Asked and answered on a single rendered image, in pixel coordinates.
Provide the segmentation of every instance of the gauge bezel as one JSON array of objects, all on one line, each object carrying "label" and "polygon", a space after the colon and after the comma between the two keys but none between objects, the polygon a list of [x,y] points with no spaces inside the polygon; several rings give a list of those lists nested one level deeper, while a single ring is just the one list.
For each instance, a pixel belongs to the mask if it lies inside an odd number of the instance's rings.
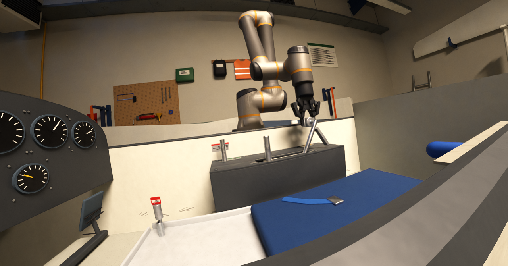
[{"label": "gauge bezel", "polygon": [[[24,191],[22,190],[18,184],[16,183],[16,179],[18,177],[18,175],[20,174],[20,172],[24,169],[24,168],[27,168],[29,166],[33,166],[33,165],[38,165],[38,166],[42,166],[46,172],[48,173],[48,181],[46,181],[46,183],[44,183],[44,186],[36,191],[33,191],[33,192],[27,192],[27,191]],[[35,194],[35,193],[38,193],[40,192],[43,188],[45,188],[47,186],[47,184],[49,183],[49,179],[51,179],[51,177],[49,176],[49,170],[47,169],[46,166],[44,166],[43,164],[40,164],[40,163],[30,163],[30,164],[26,164],[26,165],[23,165],[21,166],[18,170],[16,170],[16,172],[14,172],[14,174],[12,175],[12,179],[11,179],[11,183],[12,183],[12,186],[20,193],[22,194]]]},{"label": "gauge bezel", "polygon": [[20,122],[21,126],[23,127],[23,138],[21,138],[21,141],[20,143],[18,143],[18,145],[16,145],[14,148],[10,149],[10,150],[7,150],[5,152],[0,152],[0,154],[6,154],[8,152],[11,152],[11,151],[14,151],[16,150],[22,143],[23,141],[25,141],[25,135],[27,133],[27,129],[25,128],[25,125],[23,124],[23,122],[18,118],[18,116],[15,116],[14,114],[12,114],[11,112],[8,112],[8,111],[5,111],[5,110],[1,110],[0,109],[0,114],[4,112],[6,114],[10,114],[11,116],[13,116],[14,118],[18,119],[18,121]]},{"label": "gauge bezel", "polygon": [[96,141],[96,139],[97,139],[97,136],[96,136],[96,137],[95,137],[95,139],[94,139],[94,143],[92,143],[92,144],[91,144],[90,146],[88,146],[88,147],[83,147],[83,146],[81,146],[80,144],[78,144],[78,142],[76,142],[76,138],[74,138],[74,129],[76,128],[76,126],[78,126],[78,124],[83,123],[83,122],[84,122],[84,123],[88,123],[88,124],[92,125],[92,127],[94,127],[94,125],[93,125],[92,123],[90,123],[90,122],[88,122],[88,121],[86,121],[86,120],[81,120],[81,121],[78,121],[78,122],[74,123],[74,125],[72,125],[72,129],[71,129],[71,138],[72,138],[72,141],[74,142],[74,144],[75,144],[76,146],[78,146],[78,147],[80,147],[80,148],[83,148],[83,149],[87,149],[87,148],[92,147],[92,146],[95,144],[95,141]]},{"label": "gauge bezel", "polygon": [[[65,141],[62,142],[62,144],[56,146],[56,147],[48,147],[48,146],[45,146],[43,143],[40,143],[37,138],[36,138],[36,135],[35,135],[35,125],[37,124],[37,121],[39,121],[41,118],[44,118],[44,117],[47,117],[47,116],[55,116],[56,118],[60,119],[64,124],[65,124],[65,128],[67,129],[67,136],[65,137]],[[67,139],[69,138],[69,126],[67,125],[67,123],[65,123],[65,120],[63,120],[60,116],[57,116],[57,115],[54,115],[54,114],[44,114],[44,115],[41,115],[39,117],[37,117],[33,122],[32,124],[30,125],[30,135],[33,139],[33,141],[39,145],[40,147],[43,147],[43,148],[46,148],[46,149],[56,149],[56,148],[60,148],[62,147],[62,145],[64,145],[66,142],[67,142]]]}]

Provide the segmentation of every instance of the dial gauge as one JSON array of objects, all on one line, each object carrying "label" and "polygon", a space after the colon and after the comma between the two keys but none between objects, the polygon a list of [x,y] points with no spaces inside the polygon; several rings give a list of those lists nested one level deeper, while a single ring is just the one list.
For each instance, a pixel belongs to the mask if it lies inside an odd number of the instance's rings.
[{"label": "dial gauge", "polygon": [[12,176],[12,186],[23,194],[36,193],[42,190],[48,182],[48,169],[38,163],[24,165]]},{"label": "dial gauge", "polygon": [[25,138],[25,127],[14,114],[0,110],[0,154],[18,148]]},{"label": "dial gauge", "polygon": [[41,147],[58,148],[67,141],[67,125],[60,117],[46,114],[32,122],[30,134]]},{"label": "dial gauge", "polygon": [[78,147],[88,148],[95,142],[95,129],[87,121],[78,121],[71,129],[71,137]]}]

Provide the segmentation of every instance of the yellow pipe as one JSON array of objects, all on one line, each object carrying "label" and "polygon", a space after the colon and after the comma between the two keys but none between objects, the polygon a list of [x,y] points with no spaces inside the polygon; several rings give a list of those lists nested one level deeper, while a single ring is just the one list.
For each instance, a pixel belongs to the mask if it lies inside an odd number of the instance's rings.
[{"label": "yellow pipe", "polygon": [[42,99],[42,78],[44,72],[44,46],[46,45],[46,25],[44,23],[44,36],[42,38],[42,59],[40,60],[40,99]]}]

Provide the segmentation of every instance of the robotic gripper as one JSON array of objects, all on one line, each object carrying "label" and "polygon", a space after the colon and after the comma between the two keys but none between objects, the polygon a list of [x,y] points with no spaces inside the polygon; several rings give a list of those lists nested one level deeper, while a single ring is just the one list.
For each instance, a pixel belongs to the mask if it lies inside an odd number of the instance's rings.
[{"label": "robotic gripper", "polygon": [[251,88],[236,94],[238,131],[263,128],[261,113],[285,109],[287,94],[279,85],[279,80],[292,81],[296,102],[291,104],[291,108],[302,126],[306,110],[311,117],[319,114],[319,101],[314,101],[314,79],[307,47],[291,47],[284,62],[276,61],[272,33],[274,23],[273,14],[268,11],[246,11],[238,20],[251,58],[250,76],[253,80],[263,81],[259,92]]}]

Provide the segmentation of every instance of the gauge needle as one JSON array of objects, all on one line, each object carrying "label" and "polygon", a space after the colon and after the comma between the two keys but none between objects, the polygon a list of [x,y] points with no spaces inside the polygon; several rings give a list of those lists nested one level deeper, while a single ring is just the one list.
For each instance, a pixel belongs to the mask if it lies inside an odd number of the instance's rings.
[{"label": "gauge needle", "polygon": [[56,127],[58,127],[58,125],[60,124],[60,121],[58,121],[58,123],[56,124],[55,128],[53,128],[53,131],[56,129]]}]

